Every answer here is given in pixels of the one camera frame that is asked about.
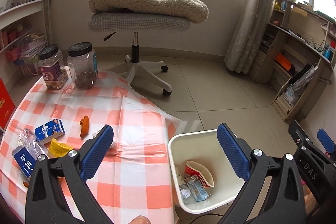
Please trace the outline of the orange box on desk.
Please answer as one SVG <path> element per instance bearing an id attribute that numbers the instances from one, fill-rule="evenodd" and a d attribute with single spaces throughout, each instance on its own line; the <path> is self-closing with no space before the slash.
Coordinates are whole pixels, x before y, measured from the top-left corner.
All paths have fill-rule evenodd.
<path id="1" fill-rule="evenodd" d="M 276 62 L 278 62 L 286 71 L 291 70 L 291 62 L 281 53 L 279 52 L 275 58 Z"/>

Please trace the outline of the white plastic trash bin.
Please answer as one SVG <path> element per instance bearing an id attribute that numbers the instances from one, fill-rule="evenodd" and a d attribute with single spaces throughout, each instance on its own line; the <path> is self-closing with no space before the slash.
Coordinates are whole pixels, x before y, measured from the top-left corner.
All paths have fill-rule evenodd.
<path id="1" fill-rule="evenodd" d="M 175 135 L 168 143 L 168 155 L 174 202 L 187 213 L 202 214 L 225 206 L 236 198 L 244 184 L 223 152 L 216 130 Z M 205 185 L 209 198 L 196 201 L 193 196 L 182 196 L 179 189 L 185 183 L 187 171 L 191 175 L 200 174 L 199 180 Z"/>

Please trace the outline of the light blue milk carton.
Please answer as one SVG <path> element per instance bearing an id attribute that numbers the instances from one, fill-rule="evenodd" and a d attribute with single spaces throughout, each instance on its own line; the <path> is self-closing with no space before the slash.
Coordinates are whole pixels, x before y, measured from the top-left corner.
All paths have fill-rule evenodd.
<path id="1" fill-rule="evenodd" d="M 187 178 L 186 184 L 191 190 L 196 202 L 205 201 L 210 197 L 197 176 Z"/>

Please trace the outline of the red white paper cup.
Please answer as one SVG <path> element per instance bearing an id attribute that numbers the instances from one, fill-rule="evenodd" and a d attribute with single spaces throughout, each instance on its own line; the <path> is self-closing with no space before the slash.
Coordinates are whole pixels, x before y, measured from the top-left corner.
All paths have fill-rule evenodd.
<path id="1" fill-rule="evenodd" d="M 195 161 L 187 161 L 185 166 L 185 178 L 197 176 L 204 188 L 214 187 L 214 178 L 211 172 L 202 164 Z"/>

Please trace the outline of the white patterned tissue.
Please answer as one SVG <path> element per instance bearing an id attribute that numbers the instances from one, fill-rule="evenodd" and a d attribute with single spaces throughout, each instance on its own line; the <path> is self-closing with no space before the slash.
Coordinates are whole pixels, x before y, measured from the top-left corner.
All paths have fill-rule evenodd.
<path id="1" fill-rule="evenodd" d="M 17 147 L 25 147 L 34 159 L 37 159 L 41 154 L 47 154 L 45 148 L 38 143 L 36 135 L 27 128 L 19 134 Z"/>

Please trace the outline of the wooden computer desk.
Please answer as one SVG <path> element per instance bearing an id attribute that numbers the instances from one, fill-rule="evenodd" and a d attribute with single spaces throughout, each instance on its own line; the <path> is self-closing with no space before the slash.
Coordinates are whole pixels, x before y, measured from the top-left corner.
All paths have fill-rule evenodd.
<path id="1" fill-rule="evenodd" d="M 290 62 L 286 71 L 275 58 L 281 52 Z M 275 0 L 272 15 L 266 25 L 257 55 L 249 70 L 256 83 L 271 84 L 277 91 L 272 101 L 282 120 L 294 118 L 323 80 L 325 69 L 335 66 L 335 20 L 307 5 L 292 0 Z M 310 67 L 315 69 L 311 80 L 303 87 L 294 102 L 289 102 L 285 92 Z"/>

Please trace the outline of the grey mesh office chair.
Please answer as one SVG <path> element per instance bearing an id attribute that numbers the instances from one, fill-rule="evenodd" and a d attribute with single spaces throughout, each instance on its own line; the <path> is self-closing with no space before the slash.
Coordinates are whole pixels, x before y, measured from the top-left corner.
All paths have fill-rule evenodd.
<path id="1" fill-rule="evenodd" d="M 139 58 L 138 36 L 142 31 L 183 32 L 190 28 L 192 22 L 176 16 L 141 14 L 128 9 L 112 12 L 99 12 L 89 20 L 89 29 L 93 32 L 106 32 L 112 37 L 117 32 L 132 32 L 133 45 L 131 54 L 125 56 L 125 63 L 113 69 L 115 73 L 125 73 L 125 79 L 131 83 L 139 75 L 162 88 L 164 96 L 169 97 L 173 91 L 170 84 L 151 72 L 152 69 L 169 70 L 163 61 L 142 61 Z"/>

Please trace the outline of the clear jar with brown nuts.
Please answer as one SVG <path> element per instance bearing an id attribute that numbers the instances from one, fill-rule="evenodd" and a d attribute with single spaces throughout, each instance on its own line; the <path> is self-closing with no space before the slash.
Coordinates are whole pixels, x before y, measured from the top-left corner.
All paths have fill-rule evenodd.
<path id="1" fill-rule="evenodd" d="M 96 52 L 90 42 L 80 42 L 68 48 L 67 64 L 74 85 L 91 89 L 98 77 Z"/>

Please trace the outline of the white patterned paper cup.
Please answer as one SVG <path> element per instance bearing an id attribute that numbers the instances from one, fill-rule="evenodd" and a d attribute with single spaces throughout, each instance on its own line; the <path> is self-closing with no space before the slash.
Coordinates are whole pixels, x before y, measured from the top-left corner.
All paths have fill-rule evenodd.
<path id="1" fill-rule="evenodd" d="M 176 174 L 178 186 L 186 185 L 185 178 L 184 178 L 183 174 L 181 174 L 178 167 L 175 167 L 175 174 Z"/>

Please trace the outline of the red gift box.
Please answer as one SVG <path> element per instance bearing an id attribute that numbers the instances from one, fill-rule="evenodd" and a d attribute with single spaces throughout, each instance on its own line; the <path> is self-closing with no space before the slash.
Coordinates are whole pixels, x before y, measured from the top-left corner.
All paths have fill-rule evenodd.
<path id="1" fill-rule="evenodd" d="M 0 79 L 0 128 L 1 134 L 5 132 L 5 128 L 15 110 L 15 104 L 11 99 L 3 80 Z"/>

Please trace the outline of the white bookshelf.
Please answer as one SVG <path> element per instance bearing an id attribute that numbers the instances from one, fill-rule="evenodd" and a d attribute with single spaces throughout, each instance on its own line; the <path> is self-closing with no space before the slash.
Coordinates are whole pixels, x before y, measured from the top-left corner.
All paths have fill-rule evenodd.
<path id="1" fill-rule="evenodd" d="M 21 70 L 6 54 L 23 36 L 34 31 L 46 34 L 45 5 L 48 0 L 34 0 L 13 5 L 14 0 L 1 0 L 1 79 L 6 86 L 12 86 Z"/>

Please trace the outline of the dark blue paper box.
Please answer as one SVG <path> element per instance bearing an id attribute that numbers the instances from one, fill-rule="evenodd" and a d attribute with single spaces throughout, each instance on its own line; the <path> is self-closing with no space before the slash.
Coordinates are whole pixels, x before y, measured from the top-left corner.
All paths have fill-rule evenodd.
<path id="1" fill-rule="evenodd" d="M 19 165 L 26 178 L 30 178 L 34 171 L 36 160 L 25 147 L 18 146 L 12 151 L 12 156 Z"/>

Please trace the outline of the pink white checkered tablecloth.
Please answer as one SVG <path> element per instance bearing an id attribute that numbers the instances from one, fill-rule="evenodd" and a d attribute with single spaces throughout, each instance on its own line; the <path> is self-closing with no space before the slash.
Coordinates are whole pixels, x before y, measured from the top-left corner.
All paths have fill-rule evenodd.
<path id="1" fill-rule="evenodd" d="M 30 156 L 25 129 L 42 134 L 60 120 L 65 156 Z M 102 72 L 95 87 L 39 80 L 12 116 L 1 141 L 1 196 L 24 223 L 173 223 L 167 144 L 179 120 Z"/>

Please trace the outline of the yellow snack wrapper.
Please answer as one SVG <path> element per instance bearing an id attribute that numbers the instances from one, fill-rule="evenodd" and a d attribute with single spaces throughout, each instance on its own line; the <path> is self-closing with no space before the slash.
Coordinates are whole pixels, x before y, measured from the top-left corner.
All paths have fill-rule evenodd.
<path id="1" fill-rule="evenodd" d="M 48 157 L 57 158 L 66 156 L 69 151 L 73 150 L 73 147 L 66 143 L 61 143 L 56 139 L 52 139 L 48 148 Z"/>

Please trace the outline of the beige lace curtain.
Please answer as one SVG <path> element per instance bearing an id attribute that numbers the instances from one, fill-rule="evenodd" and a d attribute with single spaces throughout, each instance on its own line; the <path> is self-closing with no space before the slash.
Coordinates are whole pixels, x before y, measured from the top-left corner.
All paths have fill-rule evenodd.
<path id="1" fill-rule="evenodd" d="M 247 74 L 259 50 L 275 0 L 245 0 L 224 63 L 228 70 Z"/>

